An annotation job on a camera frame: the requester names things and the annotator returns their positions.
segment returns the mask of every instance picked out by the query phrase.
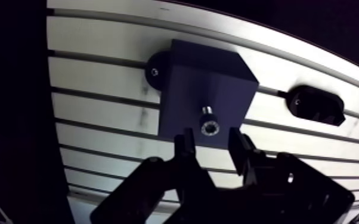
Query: dark background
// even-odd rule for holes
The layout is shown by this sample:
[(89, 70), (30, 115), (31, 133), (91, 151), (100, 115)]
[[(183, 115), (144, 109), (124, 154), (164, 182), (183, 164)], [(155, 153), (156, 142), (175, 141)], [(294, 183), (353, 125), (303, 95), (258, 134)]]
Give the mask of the dark background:
[[(359, 0), (183, 2), (275, 27), (359, 64)], [(15, 224), (73, 223), (52, 114), (46, 14), (46, 0), (0, 0), (0, 206)]]

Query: black cylindrical knob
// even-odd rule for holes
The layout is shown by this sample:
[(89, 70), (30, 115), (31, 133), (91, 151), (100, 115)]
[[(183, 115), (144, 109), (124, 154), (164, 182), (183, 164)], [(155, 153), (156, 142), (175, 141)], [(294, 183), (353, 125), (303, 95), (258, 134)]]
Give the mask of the black cylindrical knob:
[(202, 108), (202, 116), (199, 120), (200, 131), (206, 136), (214, 136), (220, 131), (217, 116), (213, 114), (211, 107)]

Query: screw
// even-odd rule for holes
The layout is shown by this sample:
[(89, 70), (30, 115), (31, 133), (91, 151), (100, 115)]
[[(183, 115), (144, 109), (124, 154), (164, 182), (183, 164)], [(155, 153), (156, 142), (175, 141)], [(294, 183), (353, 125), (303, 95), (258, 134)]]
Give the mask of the screw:
[(151, 70), (151, 75), (152, 76), (158, 76), (159, 75), (159, 71), (157, 69), (152, 69)]

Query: white slatted wall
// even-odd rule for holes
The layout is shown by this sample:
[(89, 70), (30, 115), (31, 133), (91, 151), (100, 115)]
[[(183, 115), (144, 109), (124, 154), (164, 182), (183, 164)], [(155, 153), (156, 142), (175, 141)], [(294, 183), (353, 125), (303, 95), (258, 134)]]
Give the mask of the white slatted wall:
[[(176, 4), (49, 0), (48, 7), (56, 9), (47, 19), (48, 48), (55, 51), (51, 97), (72, 192), (105, 197), (142, 159), (173, 156), (173, 144), (156, 136), (160, 97), (140, 67), (175, 38), (238, 52), (261, 85), (241, 131), (270, 155), (296, 154), (353, 191), (359, 206), (359, 67), (271, 29)], [(293, 117), (272, 94), (301, 83), (339, 95), (345, 122), (334, 127)], [(226, 150), (197, 147), (197, 159), (217, 186), (241, 185)], [(72, 208), (83, 207), (72, 200)], [(176, 201), (172, 191), (162, 203)], [(162, 221), (158, 216), (149, 223)]]

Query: dark box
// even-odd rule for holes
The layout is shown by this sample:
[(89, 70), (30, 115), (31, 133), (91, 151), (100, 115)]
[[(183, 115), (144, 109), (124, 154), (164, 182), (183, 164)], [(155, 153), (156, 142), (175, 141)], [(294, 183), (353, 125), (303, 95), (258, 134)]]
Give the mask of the dark box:
[[(240, 127), (259, 86), (236, 52), (173, 40), (171, 62), (160, 101), (159, 136), (173, 139), (193, 129), (195, 143), (227, 147), (230, 127)], [(210, 106), (220, 131), (200, 131), (202, 107)]]

